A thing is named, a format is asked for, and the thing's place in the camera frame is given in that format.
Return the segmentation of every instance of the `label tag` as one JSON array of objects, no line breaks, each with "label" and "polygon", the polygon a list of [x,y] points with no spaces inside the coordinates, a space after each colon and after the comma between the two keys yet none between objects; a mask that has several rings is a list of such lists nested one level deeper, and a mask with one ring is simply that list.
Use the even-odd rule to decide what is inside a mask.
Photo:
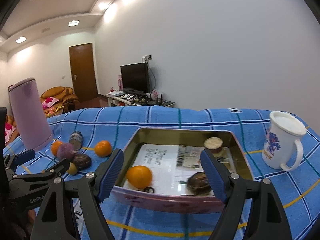
[{"label": "label tag", "polygon": [[79,235],[81,236],[83,233],[84,219],[83,219],[82,209],[80,206],[79,199],[77,199],[76,202],[73,204],[73,208],[75,210],[75,217],[76,217],[76,223],[78,226]]},{"label": "label tag", "polygon": [[228,108],[230,112],[232,113],[242,113],[242,111],[238,108]]}]

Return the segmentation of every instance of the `metal screw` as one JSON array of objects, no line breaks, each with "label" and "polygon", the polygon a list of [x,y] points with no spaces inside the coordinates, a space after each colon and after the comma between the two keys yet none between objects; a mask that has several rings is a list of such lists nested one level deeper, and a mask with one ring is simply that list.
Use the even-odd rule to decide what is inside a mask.
[{"label": "metal screw", "polygon": [[264,184],[270,184],[271,183],[270,179],[268,179],[268,178],[264,178],[262,181],[263,181]]},{"label": "metal screw", "polygon": [[231,173],[230,177],[233,179],[239,179],[240,176],[238,173]]},{"label": "metal screw", "polygon": [[85,177],[86,177],[87,179],[92,179],[93,176],[94,176],[94,173],[93,173],[93,172],[88,172],[88,173],[85,175]]},{"label": "metal screw", "polygon": [[61,181],[62,181],[62,179],[61,179],[60,177],[57,177],[57,178],[55,178],[55,179],[53,180],[53,182],[54,182],[55,184],[59,184]]}]

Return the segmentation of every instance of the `blue gripper pad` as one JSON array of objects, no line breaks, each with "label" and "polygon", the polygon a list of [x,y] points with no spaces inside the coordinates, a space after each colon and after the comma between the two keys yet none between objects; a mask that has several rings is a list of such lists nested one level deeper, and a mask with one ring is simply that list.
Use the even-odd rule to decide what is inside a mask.
[{"label": "blue gripper pad", "polygon": [[102,178],[100,182],[96,179],[96,183],[99,183],[99,189],[98,189],[98,195],[97,199],[99,203],[102,203],[104,199],[108,198],[111,190],[116,182],[116,179],[118,178],[118,174],[123,166],[124,162],[124,154],[123,151],[120,149],[116,149],[113,151],[109,159],[100,164],[97,170],[102,167],[106,169],[105,174],[102,174]]},{"label": "blue gripper pad", "polygon": [[210,151],[206,152],[206,150],[203,150],[200,154],[201,166],[204,170],[205,175],[208,178],[210,187],[212,188],[215,196],[218,199],[220,199],[223,203],[226,203],[228,201],[228,196],[226,195],[226,187],[228,187],[228,185],[225,185],[224,180],[220,176],[211,158],[214,158],[212,153]]},{"label": "blue gripper pad", "polygon": [[27,150],[24,151],[23,153],[20,153],[16,156],[15,160],[14,160],[14,164],[21,166],[24,163],[31,161],[32,159],[34,159],[34,157],[36,156],[36,153],[34,150]]}]

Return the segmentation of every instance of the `floor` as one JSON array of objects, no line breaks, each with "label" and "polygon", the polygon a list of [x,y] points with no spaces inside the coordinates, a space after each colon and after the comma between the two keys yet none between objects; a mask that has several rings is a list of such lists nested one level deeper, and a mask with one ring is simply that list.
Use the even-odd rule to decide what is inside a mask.
[{"label": "floor", "polygon": [[76,110],[83,108],[108,107],[108,100],[103,97],[97,97],[89,101],[85,101],[76,106]]}]

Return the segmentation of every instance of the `small yellow fruit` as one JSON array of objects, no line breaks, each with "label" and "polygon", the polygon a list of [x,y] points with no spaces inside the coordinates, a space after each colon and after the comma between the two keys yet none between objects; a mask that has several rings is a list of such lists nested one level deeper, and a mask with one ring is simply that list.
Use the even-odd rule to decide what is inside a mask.
[{"label": "small yellow fruit", "polygon": [[75,166],[75,164],[74,163],[70,163],[69,170],[67,170],[67,173],[69,173],[70,175],[76,175],[77,172],[78,172],[78,169]]},{"label": "small yellow fruit", "polygon": [[150,185],[152,181],[152,172],[148,167],[138,165],[128,169],[126,177],[130,184],[138,189],[143,189]]},{"label": "small yellow fruit", "polygon": [[112,147],[108,141],[100,141],[94,147],[94,152],[99,157],[106,157],[111,154]]}]

